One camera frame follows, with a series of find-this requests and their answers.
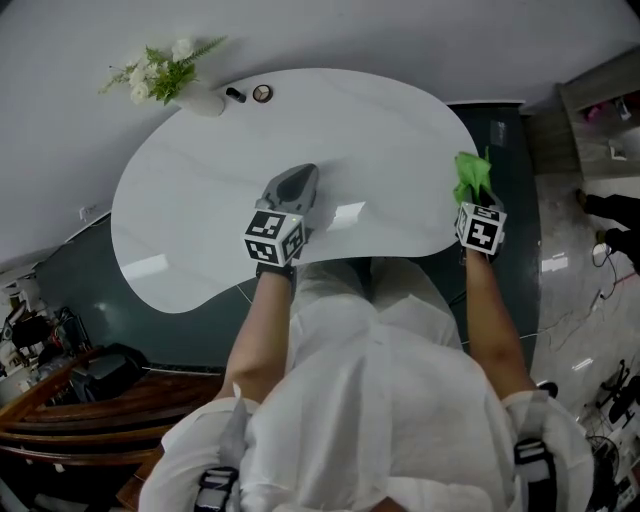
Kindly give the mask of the person's right forearm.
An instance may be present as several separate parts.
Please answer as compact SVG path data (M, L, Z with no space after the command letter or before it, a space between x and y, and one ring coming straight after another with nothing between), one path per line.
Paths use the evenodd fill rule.
M467 330L471 357L497 396L534 391L519 334L508 313L493 268L484 254L466 251Z

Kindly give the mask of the black case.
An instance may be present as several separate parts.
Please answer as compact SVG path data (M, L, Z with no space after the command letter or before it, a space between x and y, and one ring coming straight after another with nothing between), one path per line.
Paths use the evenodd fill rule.
M81 403L109 400L130 389L146 373L148 360L138 350L115 343L76 366L71 386Z

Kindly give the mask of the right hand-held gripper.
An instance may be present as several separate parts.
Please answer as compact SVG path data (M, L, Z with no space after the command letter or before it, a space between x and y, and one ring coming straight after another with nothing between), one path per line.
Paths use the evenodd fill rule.
M463 201L455 233L462 247L482 253L493 262L504 243L507 214L503 202L490 190L485 190L485 206Z

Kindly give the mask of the grey shelf cabinet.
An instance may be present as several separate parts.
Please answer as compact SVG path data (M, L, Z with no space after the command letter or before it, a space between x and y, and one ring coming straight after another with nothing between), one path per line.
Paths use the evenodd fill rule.
M640 177L640 45L559 84L556 99L524 119L536 174Z

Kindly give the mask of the white textured vase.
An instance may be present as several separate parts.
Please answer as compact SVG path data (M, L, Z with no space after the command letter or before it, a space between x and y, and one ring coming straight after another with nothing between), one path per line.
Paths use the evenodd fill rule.
M224 100L200 82L184 86L173 102L181 109L203 117L218 117L225 110Z

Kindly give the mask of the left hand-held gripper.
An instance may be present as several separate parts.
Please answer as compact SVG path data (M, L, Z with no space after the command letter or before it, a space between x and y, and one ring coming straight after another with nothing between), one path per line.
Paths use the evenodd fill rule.
M289 168L269 181L243 236L251 260L282 268L301 257L312 232L306 216L318 181L319 168L313 163Z

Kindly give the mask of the person's white shirt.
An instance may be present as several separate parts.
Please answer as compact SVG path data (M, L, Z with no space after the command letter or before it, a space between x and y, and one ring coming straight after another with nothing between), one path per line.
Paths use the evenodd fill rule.
M574 416L536 384L499 398L418 265L370 272L258 268L292 286L284 377L173 427L139 512L586 512Z

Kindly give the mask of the person's left forearm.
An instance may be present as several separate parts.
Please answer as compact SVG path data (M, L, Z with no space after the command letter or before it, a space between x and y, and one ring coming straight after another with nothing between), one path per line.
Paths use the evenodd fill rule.
M261 403L283 379L289 346L292 286L281 275L264 273L248 315L233 344L219 399L241 395Z

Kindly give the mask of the pile of assorted equipment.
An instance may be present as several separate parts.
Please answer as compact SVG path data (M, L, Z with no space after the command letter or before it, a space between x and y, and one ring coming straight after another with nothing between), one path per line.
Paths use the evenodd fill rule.
M0 284L0 378L91 348L80 317L68 307L49 311L34 280Z

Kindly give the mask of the green cloth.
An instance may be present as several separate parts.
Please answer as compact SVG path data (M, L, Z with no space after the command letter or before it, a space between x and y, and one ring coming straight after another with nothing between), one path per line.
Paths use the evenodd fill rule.
M489 147L485 147L483 158L468 153L459 152L455 157L455 166L458 176L458 184L453 189L453 196L458 205L466 199L468 190L472 191L474 200L480 199L482 189L491 192L490 171L492 165L489 160Z

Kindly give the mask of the white flower bouquet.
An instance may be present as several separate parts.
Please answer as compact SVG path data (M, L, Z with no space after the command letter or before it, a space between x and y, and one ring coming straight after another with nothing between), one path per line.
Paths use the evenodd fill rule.
M198 41L183 38L168 49L146 46L137 60L123 67L110 66L109 80L98 93L107 94L114 87L127 87L130 100L136 105L149 99L167 105L199 80L197 62L226 40L226 36Z

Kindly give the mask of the white curved table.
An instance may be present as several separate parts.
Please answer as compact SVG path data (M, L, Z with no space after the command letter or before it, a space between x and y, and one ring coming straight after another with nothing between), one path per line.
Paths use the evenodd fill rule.
M295 69L235 83L272 90L215 118L179 111L137 150L111 214L118 265L152 308L184 313L253 278L243 241L279 173L319 169L301 262L421 257L455 242L456 156L475 143L431 94L377 75Z

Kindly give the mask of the wooden staircase railing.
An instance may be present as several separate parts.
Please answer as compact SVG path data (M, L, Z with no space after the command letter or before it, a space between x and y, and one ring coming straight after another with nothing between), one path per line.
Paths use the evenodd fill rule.
M81 403L71 372L104 348L64 363L0 408L0 483L29 508L49 494L90 510L136 510L162 436L221 387L220 367L148 362L120 396Z

